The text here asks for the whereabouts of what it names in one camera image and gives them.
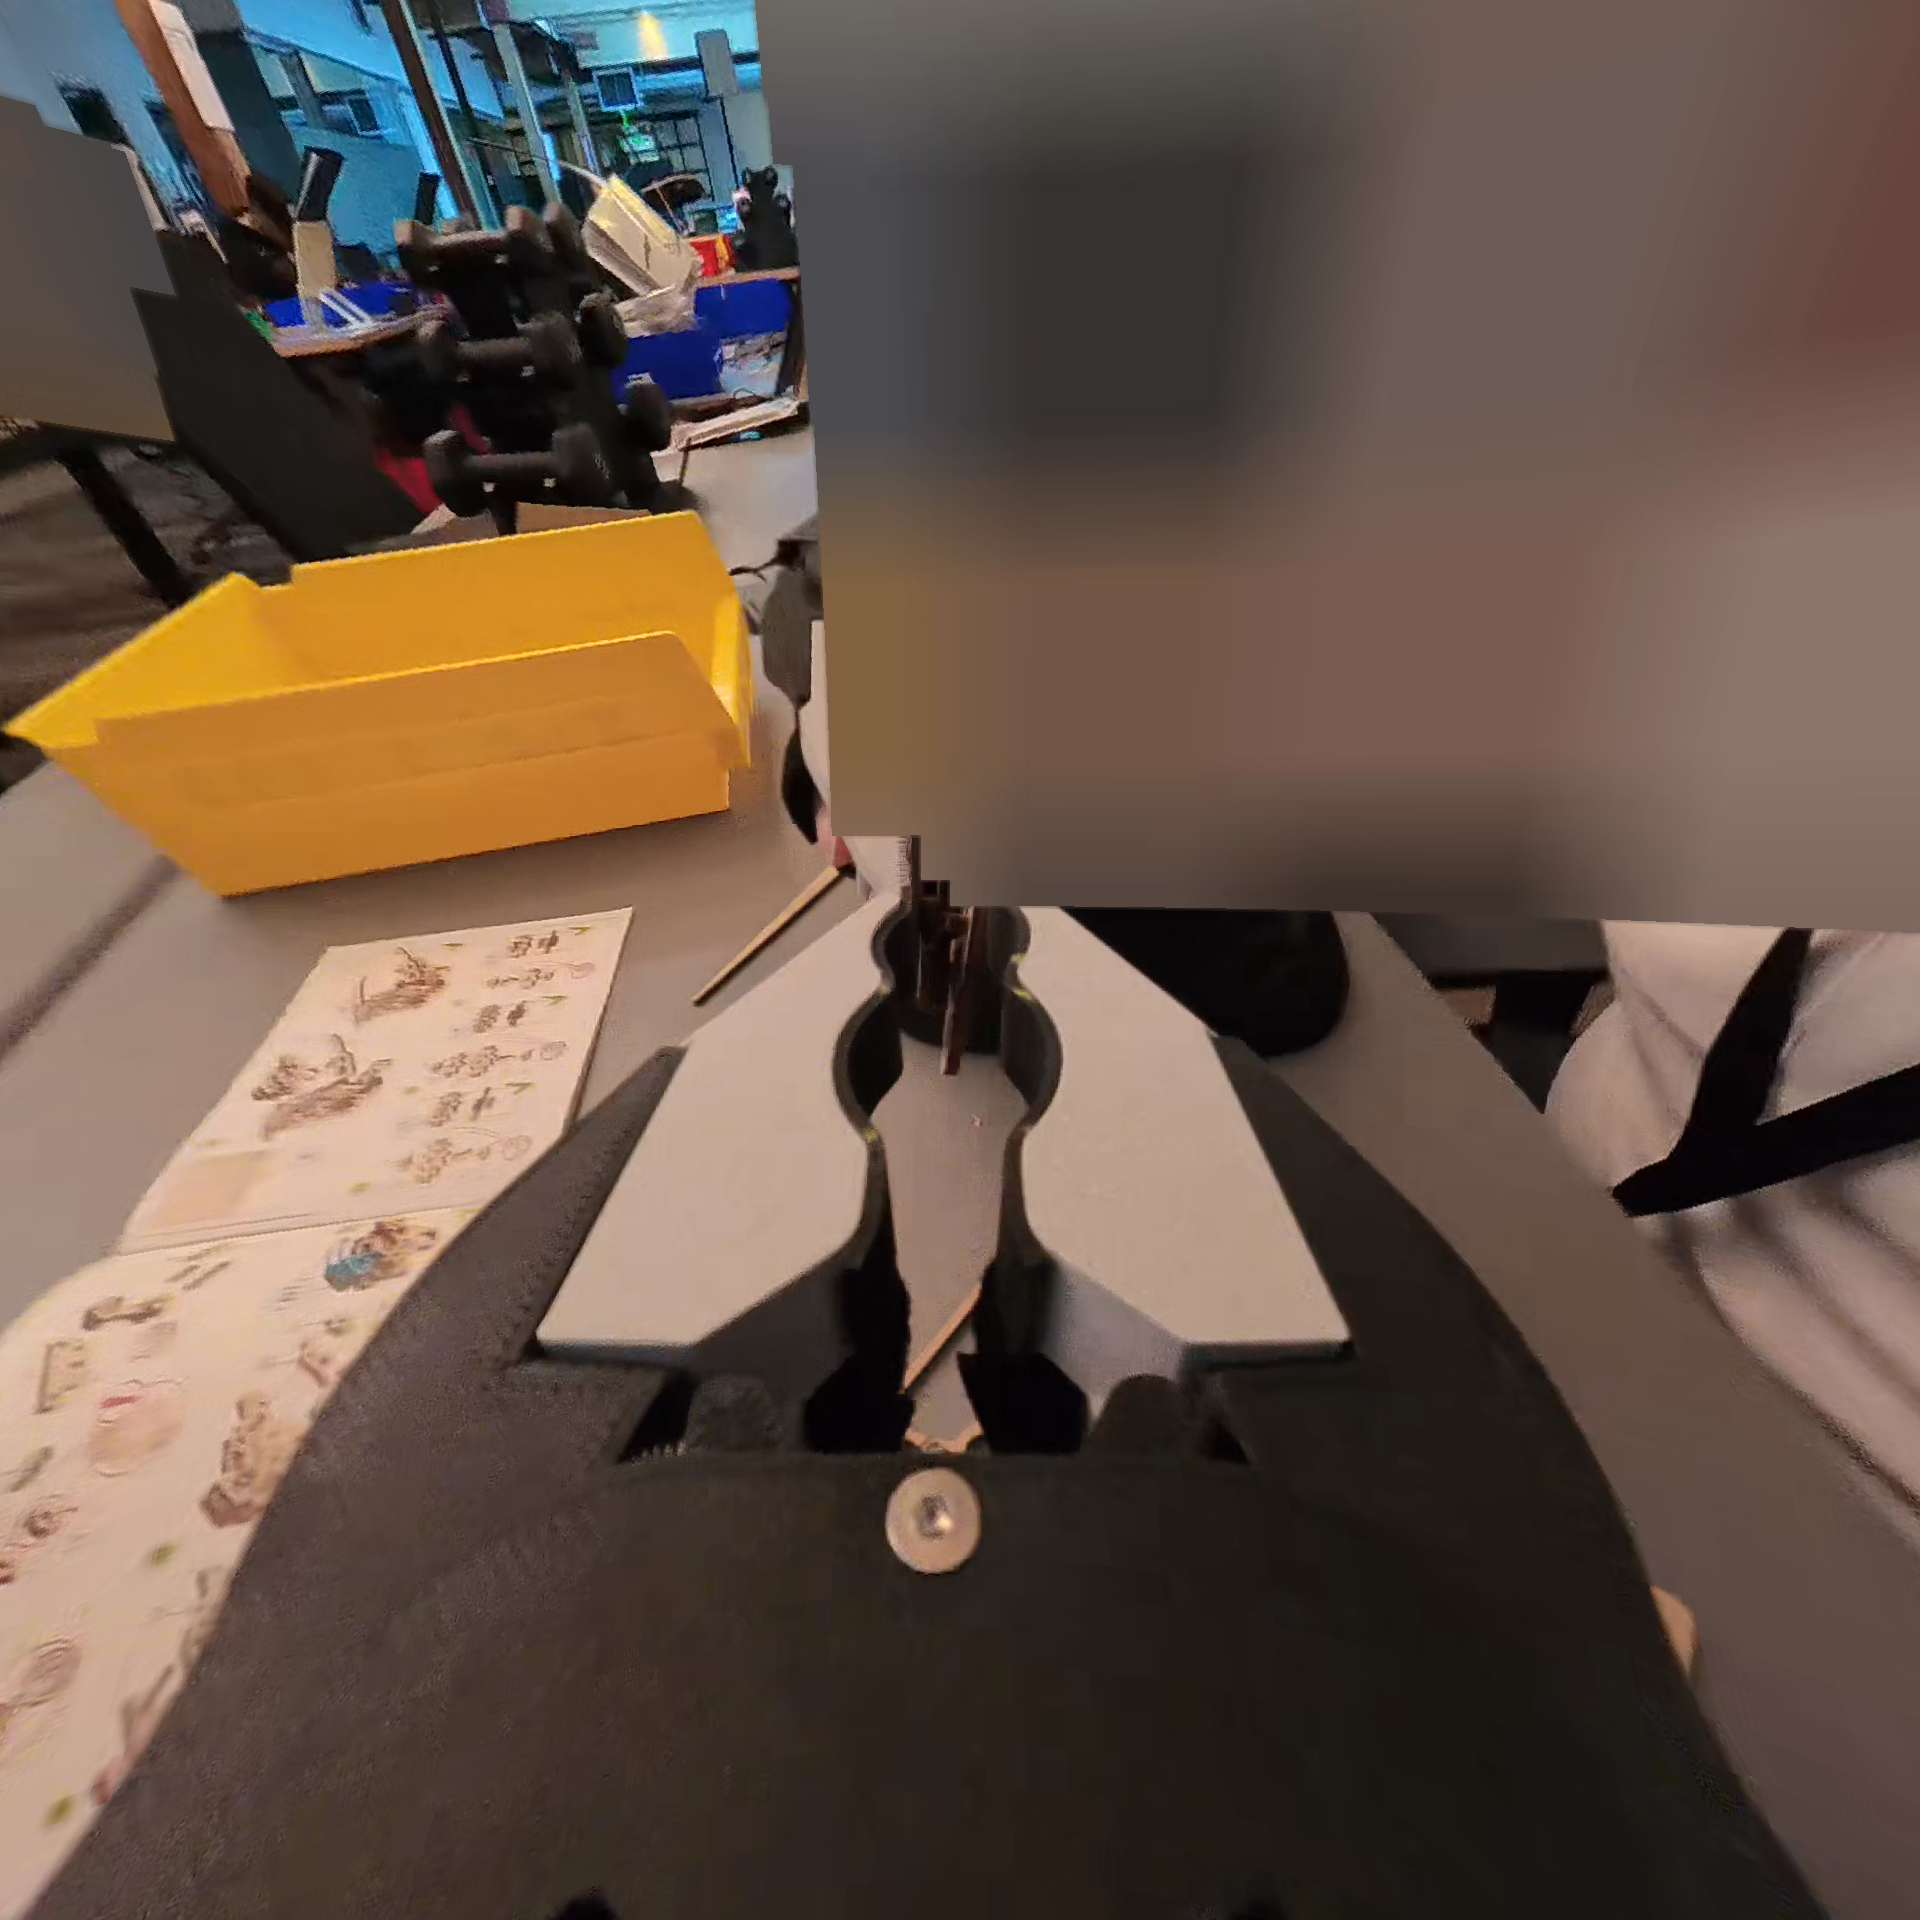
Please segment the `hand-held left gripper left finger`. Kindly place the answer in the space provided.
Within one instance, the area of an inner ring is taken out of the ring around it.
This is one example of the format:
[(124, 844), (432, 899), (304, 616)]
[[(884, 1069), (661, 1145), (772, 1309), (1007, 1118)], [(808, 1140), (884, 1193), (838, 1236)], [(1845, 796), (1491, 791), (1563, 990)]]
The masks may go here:
[(899, 1073), (898, 924), (899, 899), (860, 899), (683, 1046), (543, 1354), (756, 1380), (808, 1448), (899, 1448), (905, 1286), (879, 1134)]

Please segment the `black panel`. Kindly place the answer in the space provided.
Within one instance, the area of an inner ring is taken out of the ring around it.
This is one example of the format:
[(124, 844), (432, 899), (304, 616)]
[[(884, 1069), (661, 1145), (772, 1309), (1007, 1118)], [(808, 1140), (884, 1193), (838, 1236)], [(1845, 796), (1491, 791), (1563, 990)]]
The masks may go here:
[(134, 291), (173, 446), (289, 551), (343, 558), (419, 527), (375, 446), (253, 331), (206, 242), (159, 231)]

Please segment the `blue crate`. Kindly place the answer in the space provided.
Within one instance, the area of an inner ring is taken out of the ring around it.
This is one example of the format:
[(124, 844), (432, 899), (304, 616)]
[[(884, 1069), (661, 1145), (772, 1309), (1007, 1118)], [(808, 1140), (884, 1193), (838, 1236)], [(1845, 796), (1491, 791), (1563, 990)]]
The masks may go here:
[(667, 337), (631, 337), (610, 382), (652, 382), (661, 396), (716, 396), (735, 340), (780, 340), (796, 276), (700, 276), (694, 318)]

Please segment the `dark cloth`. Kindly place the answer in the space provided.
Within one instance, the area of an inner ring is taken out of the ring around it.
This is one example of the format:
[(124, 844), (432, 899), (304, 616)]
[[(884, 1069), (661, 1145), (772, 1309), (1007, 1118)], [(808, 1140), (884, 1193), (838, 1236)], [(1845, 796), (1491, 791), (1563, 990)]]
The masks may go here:
[(1346, 1017), (1354, 963), (1320, 908), (1068, 908), (1102, 947), (1242, 1049), (1295, 1056)]

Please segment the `clear plastic container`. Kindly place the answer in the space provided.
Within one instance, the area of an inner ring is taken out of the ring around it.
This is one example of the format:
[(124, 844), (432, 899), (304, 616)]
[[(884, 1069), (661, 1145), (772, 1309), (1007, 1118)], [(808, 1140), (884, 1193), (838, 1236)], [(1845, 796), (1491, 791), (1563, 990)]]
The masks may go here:
[(623, 177), (590, 177), (580, 240), (623, 299), (690, 299), (700, 282), (700, 250), (690, 231), (676, 231)]

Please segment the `thin wooden strip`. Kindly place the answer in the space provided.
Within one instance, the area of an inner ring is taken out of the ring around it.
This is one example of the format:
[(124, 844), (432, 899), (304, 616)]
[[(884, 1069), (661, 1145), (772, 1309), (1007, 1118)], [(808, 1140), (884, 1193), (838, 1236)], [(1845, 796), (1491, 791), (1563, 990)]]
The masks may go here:
[(960, 1292), (960, 1309), (905, 1354), (899, 1368), (899, 1392), (914, 1392), (926, 1380), (926, 1368), (971, 1324), (979, 1309), (979, 1279)]

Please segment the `instruction booklet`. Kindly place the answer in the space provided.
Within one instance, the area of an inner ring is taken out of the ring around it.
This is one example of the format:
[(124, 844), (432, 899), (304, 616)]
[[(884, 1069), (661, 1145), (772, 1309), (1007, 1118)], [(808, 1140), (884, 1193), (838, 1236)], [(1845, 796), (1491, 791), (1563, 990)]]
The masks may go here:
[(0, 1347), (0, 1907), (127, 1778), (314, 1409), (584, 1083), (631, 908), (326, 947)]

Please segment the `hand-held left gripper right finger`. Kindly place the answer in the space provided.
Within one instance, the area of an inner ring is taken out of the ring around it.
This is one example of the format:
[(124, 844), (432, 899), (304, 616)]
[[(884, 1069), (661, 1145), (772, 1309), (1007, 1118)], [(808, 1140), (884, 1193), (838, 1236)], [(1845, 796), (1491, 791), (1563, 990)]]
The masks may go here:
[(960, 1354), (979, 1448), (1068, 1454), (1141, 1380), (1189, 1407), (1354, 1354), (1216, 1029), (1068, 908), (1018, 908), (997, 1061), (1025, 1116)]

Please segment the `wooden gear assembly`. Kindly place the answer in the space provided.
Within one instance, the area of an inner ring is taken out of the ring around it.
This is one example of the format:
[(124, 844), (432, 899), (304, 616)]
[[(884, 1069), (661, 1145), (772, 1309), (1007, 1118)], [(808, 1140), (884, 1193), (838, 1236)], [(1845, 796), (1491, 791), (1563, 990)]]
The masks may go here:
[(942, 1073), (969, 1056), (997, 1056), (1007, 1029), (1007, 915), (960, 908), (942, 873), (924, 873), (924, 835), (899, 835), (899, 924), (890, 927), (898, 1024), (926, 1046)]

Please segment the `thin wooden stick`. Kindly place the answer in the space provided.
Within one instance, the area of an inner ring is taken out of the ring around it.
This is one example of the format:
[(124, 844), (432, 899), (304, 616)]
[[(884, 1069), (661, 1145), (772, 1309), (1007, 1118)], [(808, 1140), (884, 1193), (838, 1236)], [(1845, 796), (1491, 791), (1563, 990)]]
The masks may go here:
[(831, 891), (842, 880), (842, 867), (819, 867), (769, 927), (756, 927), (694, 990), (690, 1007), (708, 1007), (735, 971), (744, 971), (793, 924), (808, 924)]

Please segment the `yellow plastic bin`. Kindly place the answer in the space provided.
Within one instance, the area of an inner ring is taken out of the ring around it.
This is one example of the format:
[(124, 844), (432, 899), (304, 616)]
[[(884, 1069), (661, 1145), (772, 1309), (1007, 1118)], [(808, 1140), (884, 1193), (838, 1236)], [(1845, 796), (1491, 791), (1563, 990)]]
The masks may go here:
[(7, 724), (213, 897), (726, 809), (756, 641), (694, 511), (244, 574)]

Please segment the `rack of black dumbbells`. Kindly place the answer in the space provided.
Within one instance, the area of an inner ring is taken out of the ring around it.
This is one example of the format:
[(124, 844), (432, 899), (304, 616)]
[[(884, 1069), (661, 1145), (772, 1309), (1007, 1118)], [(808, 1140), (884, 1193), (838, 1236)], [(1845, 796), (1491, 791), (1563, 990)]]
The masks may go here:
[(690, 511), (683, 486), (656, 478), (667, 396), (616, 373), (631, 337), (562, 197), (458, 231), (400, 217), (390, 250), (432, 305), (410, 359), (443, 423), (419, 454), (451, 515), (515, 532), (527, 511)]

